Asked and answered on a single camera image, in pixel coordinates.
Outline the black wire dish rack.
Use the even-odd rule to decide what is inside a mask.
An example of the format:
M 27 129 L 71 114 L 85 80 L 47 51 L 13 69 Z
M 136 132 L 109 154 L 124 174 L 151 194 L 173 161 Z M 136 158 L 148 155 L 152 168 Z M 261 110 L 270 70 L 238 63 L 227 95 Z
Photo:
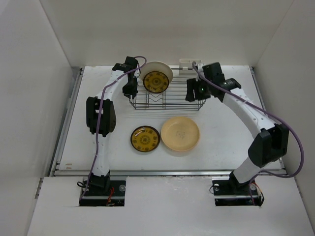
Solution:
M 138 94 L 129 99 L 129 103 L 136 110 L 174 110 L 174 111 L 198 111 L 206 103 L 206 100 L 195 99 L 186 101 L 187 80 L 194 79 L 195 75 L 183 70 L 178 65 L 172 65 L 173 81 L 166 91 L 152 93 L 147 91 L 141 79 L 137 79 Z

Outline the brown yellow patterned plate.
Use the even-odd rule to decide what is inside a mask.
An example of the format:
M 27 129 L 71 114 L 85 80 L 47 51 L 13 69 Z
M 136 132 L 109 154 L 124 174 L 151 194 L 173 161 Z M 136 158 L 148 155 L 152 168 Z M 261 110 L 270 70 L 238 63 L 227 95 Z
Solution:
M 160 141 L 160 133 L 148 125 L 137 127 L 130 136 L 132 147 L 139 152 L 151 152 L 155 150 L 159 146 Z

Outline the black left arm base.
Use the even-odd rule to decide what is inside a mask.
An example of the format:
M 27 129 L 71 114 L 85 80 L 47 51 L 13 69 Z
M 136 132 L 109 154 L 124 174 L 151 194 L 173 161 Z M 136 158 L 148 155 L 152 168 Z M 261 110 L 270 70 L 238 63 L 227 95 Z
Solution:
M 126 178 L 111 178 L 91 175 L 87 180 L 77 182 L 81 188 L 79 206 L 81 207 L 124 207 Z

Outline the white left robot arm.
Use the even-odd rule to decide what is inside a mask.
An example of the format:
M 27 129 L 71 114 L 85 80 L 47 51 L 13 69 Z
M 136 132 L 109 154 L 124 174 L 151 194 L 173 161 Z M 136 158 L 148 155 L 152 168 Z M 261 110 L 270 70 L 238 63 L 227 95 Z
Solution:
M 112 91 L 118 86 L 119 80 L 124 77 L 132 85 L 135 85 L 134 73 L 141 69 L 138 58 L 138 56 L 127 56 L 124 63 L 115 64 L 112 68 L 113 74 L 111 74 L 109 81 L 103 88 L 101 96 L 88 97 L 86 101 L 87 127 L 91 134 L 95 136 L 95 155 L 87 182 L 82 187 L 84 192 L 89 189 L 89 182 L 92 176 L 106 176 L 109 173 L 108 167 L 103 168 L 97 164 L 97 161 L 102 159 L 98 156 L 100 154 L 99 137 L 106 137 L 115 128 L 116 115 L 113 101 L 111 101 L 113 97 Z

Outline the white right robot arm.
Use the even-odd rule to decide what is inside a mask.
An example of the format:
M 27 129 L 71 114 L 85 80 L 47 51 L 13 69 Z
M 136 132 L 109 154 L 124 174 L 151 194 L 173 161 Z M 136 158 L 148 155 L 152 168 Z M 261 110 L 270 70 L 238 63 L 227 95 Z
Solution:
M 192 68 L 197 76 L 188 82 L 186 100 L 217 98 L 234 112 L 253 137 L 247 158 L 224 183 L 229 195 L 249 195 L 251 180 L 266 165 L 286 154 L 289 129 L 268 118 L 234 78 L 226 79 L 220 63 L 202 65 L 193 61 Z

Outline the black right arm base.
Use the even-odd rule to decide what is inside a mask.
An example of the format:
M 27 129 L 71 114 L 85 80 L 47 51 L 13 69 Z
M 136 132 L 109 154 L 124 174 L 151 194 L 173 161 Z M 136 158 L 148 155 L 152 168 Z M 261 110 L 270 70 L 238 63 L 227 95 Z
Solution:
M 214 195 L 214 202 L 217 207 L 261 207 L 265 201 L 255 180 L 236 186 L 227 178 L 213 178 L 209 192 Z

